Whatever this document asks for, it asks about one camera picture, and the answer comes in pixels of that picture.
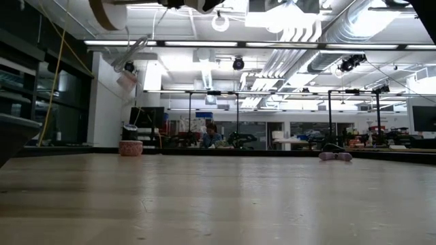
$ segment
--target woman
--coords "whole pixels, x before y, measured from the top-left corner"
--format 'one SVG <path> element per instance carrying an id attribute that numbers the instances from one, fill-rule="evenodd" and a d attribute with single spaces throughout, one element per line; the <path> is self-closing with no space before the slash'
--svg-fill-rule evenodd
<path id="1" fill-rule="evenodd" d="M 207 149 L 220 140 L 223 139 L 221 135 L 217 133 L 216 124 L 213 122 L 207 124 L 206 133 L 203 135 L 203 147 Z"/>

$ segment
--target white wall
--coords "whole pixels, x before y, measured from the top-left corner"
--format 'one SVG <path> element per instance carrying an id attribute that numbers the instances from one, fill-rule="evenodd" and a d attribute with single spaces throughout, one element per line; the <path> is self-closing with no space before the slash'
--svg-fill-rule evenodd
<path id="1" fill-rule="evenodd" d="M 94 147 L 118 147 L 122 124 L 130 117 L 134 90 L 128 93 L 116 83 L 120 74 L 98 52 L 93 57 L 93 73 L 88 143 Z"/>

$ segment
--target computer screen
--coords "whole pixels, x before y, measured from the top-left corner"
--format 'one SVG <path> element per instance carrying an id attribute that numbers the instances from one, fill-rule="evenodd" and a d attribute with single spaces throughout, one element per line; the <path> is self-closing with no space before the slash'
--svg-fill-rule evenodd
<path id="1" fill-rule="evenodd" d="M 138 128 L 162 128 L 164 127 L 164 112 L 163 107 L 131 108 L 129 123 Z"/>
<path id="2" fill-rule="evenodd" d="M 414 106 L 415 131 L 436 132 L 436 106 Z"/>

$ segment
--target table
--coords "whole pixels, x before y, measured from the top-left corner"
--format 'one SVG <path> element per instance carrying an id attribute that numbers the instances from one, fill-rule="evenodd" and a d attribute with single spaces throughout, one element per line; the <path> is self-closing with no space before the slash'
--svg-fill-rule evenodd
<path id="1" fill-rule="evenodd" d="M 283 140 L 275 140 L 272 142 L 273 144 L 289 144 L 292 150 L 292 145 L 297 145 L 297 146 L 309 146 L 309 149 L 311 148 L 311 144 L 308 143 L 308 141 L 306 140 L 287 140 L 287 139 L 283 139 Z"/>

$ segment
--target wire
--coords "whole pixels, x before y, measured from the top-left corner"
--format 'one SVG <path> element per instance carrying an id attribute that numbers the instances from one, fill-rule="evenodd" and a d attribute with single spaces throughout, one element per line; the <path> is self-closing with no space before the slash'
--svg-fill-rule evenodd
<path id="1" fill-rule="evenodd" d="M 138 51 L 144 49 L 149 42 L 148 37 L 141 37 L 130 48 L 127 49 L 125 54 L 119 56 L 110 65 L 114 67 L 114 71 L 120 73 L 123 71 L 126 62 L 130 61 L 132 56 Z"/>
<path id="2" fill-rule="evenodd" d="M 156 10 L 155 16 L 153 17 L 153 30 L 151 31 L 151 39 L 153 39 L 153 40 L 155 39 L 155 28 L 156 28 L 155 23 L 156 23 L 156 15 L 158 12 L 159 12 L 159 10 Z"/>
<path id="3" fill-rule="evenodd" d="M 128 49 L 130 48 L 130 31 L 128 26 L 125 26 L 125 31 L 127 32 L 127 49 Z"/>
<path id="4" fill-rule="evenodd" d="M 39 5 L 40 5 L 40 7 L 41 7 L 41 10 L 43 11 L 43 13 L 44 13 L 44 15 L 45 15 L 45 17 L 47 17 L 47 19 L 48 19 L 48 21 L 50 22 L 50 24 L 52 25 L 52 27 L 53 27 L 53 29 L 56 31 L 56 33 L 57 33 L 57 35 L 59 36 L 59 37 L 63 37 L 63 34 L 61 34 L 61 32 L 59 32 L 59 30 L 58 30 L 58 28 L 56 27 L 56 25 L 53 23 L 53 21 L 51 20 L 51 18 L 50 18 L 50 16 L 48 15 L 48 13 L 47 13 L 47 11 L 46 11 L 46 9 L 45 9 L 45 7 L 42 5 L 42 0 L 39 0 L 38 1 L 38 3 L 39 3 Z M 67 46 L 67 48 L 69 49 L 69 51 L 71 51 L 71 53 L 74 55 L 74 58 L 76 58 L 76 60 L 82 65 L 82 67 L 93 77 L 93 78 L 95 78 L 95 80 L 98 82 L 98 83 L 100 83 L 104 88 L 106 88 L 108 91 L 110 91 L 114 96 L 116 96 L 116 97 L 118 97 L 119 99 L 121 99 L 122 101 L 127 101 L 126 99 L 124 99 L 123 97 L 121 97 L 121 96 L 119 96 L 118 94 L 116 94 L 114 91 L 112 91 L 110 88 L 108 88 L 103 82 L 101 82 L 101 81 L 99 81 L 98 79 L 97 79 L 97 77 L 94 75 L 94 73 L 84 64 L 84 62 L 82 61 L 82 59 L 81 58 L 79 58 L 79 56 L 76 54 L 76 52 L 73 50 L 73 48 L 68 44 L 68 42 L 65 40 L 65 38 L 61 38 L 61 41 L 62 41 L 62 43 L 61 43 L 61 47 L 62 47 L 62 45 L 63 44 L 65 44 L 66 46 Z M 61 60 L 61 55 L 59 54 L 59 57 L 58 57 L 58 63 L 60 62 L 60 60 Z M 51 91 L 51 93 L 50 93 L 50 98 L 52 98 L 53 97 L 53 95 L 54 95 L 54 90 L 52 90 Z"/>
<path id="5" fill-rule="evenodd" d="M 153 123 L 153 121 L 151 120 L 151 118 L 150 118 L 150 116 L 147 114 L 147 117 L 149 118 L 149 120 L 150 120 L 150 123 Z M 161 134 L 159 133 L 159 129 L 157 129 L 157 135 L 159 136 L 159 145 L 160 145 L 160 147 L 161 147 L 161 149 L 162 149 L 162 137 L 161 137 Z"/>
<path id="6" fill-rule="evenodd" d="M 68 18 L 68 10 L 69 10 L 69 0 L 67 0 L 67 7 L 65 9 L 65 24 L 63 25 L 61 47 L 59 48 L 59 54 L 58 54 L 58 57 L 57 57 L 57 64 L 56 64 L 56 71 L 54 73 L 52 90 L 50 92 L 50 100 L 48 102 L 48 109 L 47 109 L 46 119 L 44 121 L 44 128 L 42 129 L 42 132 L 40 134 L 40 140 L 38 142 L 38 147 L 41 146 L 42 140 L 44 139 L 44 136 L 46 134 L 48 118 L 50 116 L 50 111 L 52 109 L 53 95 L 55 93 L 55 87 L 56 87 L 57 78 L 58 78 L 58 75 L 59 75 L 59 67 L 61 66 L 61 57 L 62 57 L 62 52 L 63 52 L 63 42 L 65 40 L 65 33 L 67 32 L 67 24 L 68 24 L 68 20 L 69 20 L 69 18 Z"/>
<path id="7" fill-rule="evenodd" d="M 396 82 L 397 84 L 400 84 L 401 86 L 405 87 L 406 89 L 410 90 L 411 92 L 413 92 L 413 93 L 419 95 L 420 97 L 422 97 L 422 98 L 424 98 L 424 99 L 426 99 L 426 100 L 428 100 L 428 101 L 431 101 L 431 102 L 433 102 L 433 103 L 436 103 L 436 101 L 433 101 L 432 99 L 429 99 L 429 98 L 425 97 L 424 95 L 421 95 L 421 94 L 419 94 L 419 93 L 417 93 L 417 92 L 411 90 L 409 87 L 407 87 L 407 86 L 405 86 L 404 84 L 400 83 L 399 81 L 395 80 L 393 77 L 391 77 L 391 76 L 389 76 L 388 74 L 386 74 L 386 72 L 383 72 L 380 68 L 376 67 L 375 65 L 373 65 L 373 64 L 372 64 L 371 62 L 369 62 L 368 60 L 367 60 L 367 62 L 368 62 L 368 64 L 372 65 L 376 70 L 380 71 L 382 74 L 384 74 L 385 76 L 387 76 L 388 78 L 390 78 L 392 81 Z"/>

